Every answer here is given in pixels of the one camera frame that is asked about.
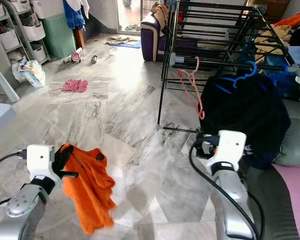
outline purple sofa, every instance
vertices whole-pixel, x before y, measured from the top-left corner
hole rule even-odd
[[[160,36],[160,24],[152,12],[141,22],[141,47],[145,61],[162,62],[166,35]]]

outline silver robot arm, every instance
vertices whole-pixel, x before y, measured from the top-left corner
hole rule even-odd
[[[219,137],[209,137],[202,143],[202,149],[215,145],[215,154],[208,160],[202,158],[197,151],[197,158],[212,175],[213,181],[218,184],[253,221],[253,215],[248,206],[248,192],[241,183],[237,171],[246,143],[246,135],[242,132],[222,130]],[[253,240],[255,235],[251,226],[217,189],[213,188],[211,200],[215,208],[216,235],[218,240]]]
[[[0,240],[33,240],[53,188],[59,186],[62,177],[78,176],[77,172],[61,171],[68,159],[63,156],[56,163],[52,146],[29,145],[26,156],[31,182],[7,203],[0,223]]]

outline pink cloth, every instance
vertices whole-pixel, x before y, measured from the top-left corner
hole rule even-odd
[[[62,91],[71,91],[76,93],[83,93],[87,90],[88,86],[87,80],[76,80],[76,79],[70,79],[65,81],[65,84],[62,87]]]
[[[300,236],[300,166],[281,166],[273,164],[283,178],[289,193],[296,228]]]

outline wall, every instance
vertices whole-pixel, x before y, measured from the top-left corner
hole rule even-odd
[[[300,11],[300,0],[290,0],[282,19],[290,18]]]
[[[90,6],[89,13],[99,20],[108,29],[116,29],[115,2],[117,0],[87,0]]]

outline black metal rack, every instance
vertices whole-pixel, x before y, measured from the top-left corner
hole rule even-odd
[[[169,8],[168,30],[161,73],[161,96],[158,113],[158,128],[194,133],[192,129],[160,126],[161,110],[165,89],[169,84],[180,84],[177,78],[169,78],[170,68],[191,69],[199,57],[200,71],[213,71],[216,76],[227,72],[235,73],[238,68],[251,69],[248,60],[258,61],[267,56],[281,56],[289,72],[300,74],[282,40],[258,8],[252,6],[226,5],[176,0]],[[268,43],[255,42],[255,38],[267,38]],[[257,46],[272,47],[269,52],[256,53]],[[257,64],[258,71],[284,71],[280,65],[266,62]],[[197,86],[204,86],[207,79],[197,79]]]

